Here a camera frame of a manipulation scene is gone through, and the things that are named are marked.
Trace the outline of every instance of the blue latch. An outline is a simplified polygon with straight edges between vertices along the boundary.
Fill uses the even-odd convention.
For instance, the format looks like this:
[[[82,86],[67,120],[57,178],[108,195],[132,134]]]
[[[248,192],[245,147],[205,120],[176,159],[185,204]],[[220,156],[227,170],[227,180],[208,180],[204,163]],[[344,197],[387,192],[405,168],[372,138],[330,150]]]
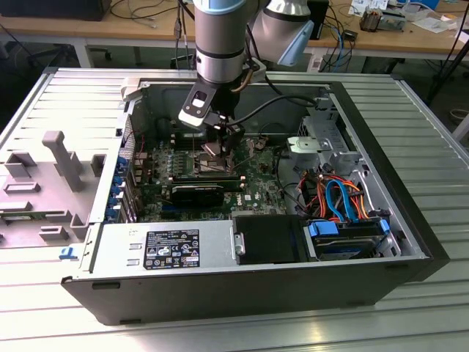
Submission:
[[[104,212],[104,215],[109,218],[115,219],[117,216],[117,211],[115,209],[106,209],[106,211]]]
[[[120,177],[120,176],[114,176],[114,177],[112,178],[112,183],[113,183],[115,186],[120,186],[120,185],[122,185],[122,182],[123,182],[123,181],[122,181],[122,177]]]
[[[337,229],[336,223],[332,221],[315,221],[310,223],[308,229],[309,235],[311,237],[318,235],[330,236],[339,234],[339,230]]]
[[[383,230],[385,235],[389,235],[389,232],[391,231],[391,228],[389,228],[389,224],[385,219],[380,220],[380,226],[381,230]]]
[[[111,195],[116,196],[120,194],[120,188],[117,186],[112,186],[111,187]]]
[[[70,260],[76,260],[78,259],[78,256],[75,253],[75,249],[73,247],[64,247],[60,251],[59,259],[70,259]]]
[[[128,162],[126,158],[123,158],[122,156],[117,157],[117,166],[127,166]]]
[[[119,200],[118,200],[118,199],[113,198],[113,197],[109,197],[109,199],[108,199],[108,205],[110,205],[110,206],[115,206],[115,205],[117,205],[117,203],[119,203]]]

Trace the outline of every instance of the side panel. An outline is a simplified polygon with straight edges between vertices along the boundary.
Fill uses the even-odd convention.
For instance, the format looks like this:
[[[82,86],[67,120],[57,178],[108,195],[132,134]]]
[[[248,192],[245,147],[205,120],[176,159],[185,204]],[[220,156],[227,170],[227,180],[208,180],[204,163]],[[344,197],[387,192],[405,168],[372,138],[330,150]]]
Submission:
[[[119,325],[371,305],[428,262],[112,281],[65,278],[62,286],[101,323]]]
[[[418,245],[426,256],[432,258],[431,264],[411,280],[423,281],[448,264],[449,256],[446,254],[437,236],[433,233],[424,215],[418,209],[416,202],[373,136],[373,133],[370,131],[351,97],[347,94],[344,86],[340,83],[334,83],[332,87],[339,105],[346,111],[347,119],[352,125],[352,134],[356,135],[355,139],[363,145],[363,148],[368,153],[373,167],[377,170],[384,186],[396,203],[397,209],[418,241]]]

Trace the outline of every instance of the metal bracket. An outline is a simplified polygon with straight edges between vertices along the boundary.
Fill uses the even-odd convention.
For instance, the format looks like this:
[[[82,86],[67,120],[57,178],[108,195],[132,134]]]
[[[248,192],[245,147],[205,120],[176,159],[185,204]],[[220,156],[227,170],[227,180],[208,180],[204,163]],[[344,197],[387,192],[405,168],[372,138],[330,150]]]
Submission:
[[[120,86],[120,94],[123,101],[131,101],[142,96],[140,78],[127,77]]]

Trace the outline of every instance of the power supply label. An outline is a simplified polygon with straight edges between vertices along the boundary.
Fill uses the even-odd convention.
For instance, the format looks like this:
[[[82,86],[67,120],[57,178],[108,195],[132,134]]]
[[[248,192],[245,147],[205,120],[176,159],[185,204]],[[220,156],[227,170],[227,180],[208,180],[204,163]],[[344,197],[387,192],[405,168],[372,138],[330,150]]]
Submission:
[[[200,266],[198,230],[147,232],[144,267],[147,270]]]

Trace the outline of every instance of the electronic device on desk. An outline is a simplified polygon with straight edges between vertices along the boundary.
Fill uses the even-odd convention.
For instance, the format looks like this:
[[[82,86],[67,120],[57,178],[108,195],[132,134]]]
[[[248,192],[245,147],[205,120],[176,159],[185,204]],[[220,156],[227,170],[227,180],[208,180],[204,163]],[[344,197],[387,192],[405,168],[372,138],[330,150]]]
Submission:
[[[360,29],[365,32],[402,31],[407,22],[400,11],[366,8],[360,19]]]
[[[310,39],[318,40],[321,37],[325,16],[329,8],[329,0],[309,0],[308,7],[311,11],[310,19],[314,23]]]
[[[111,0],[1,0],[4,17],[70,18],[101,21]]]

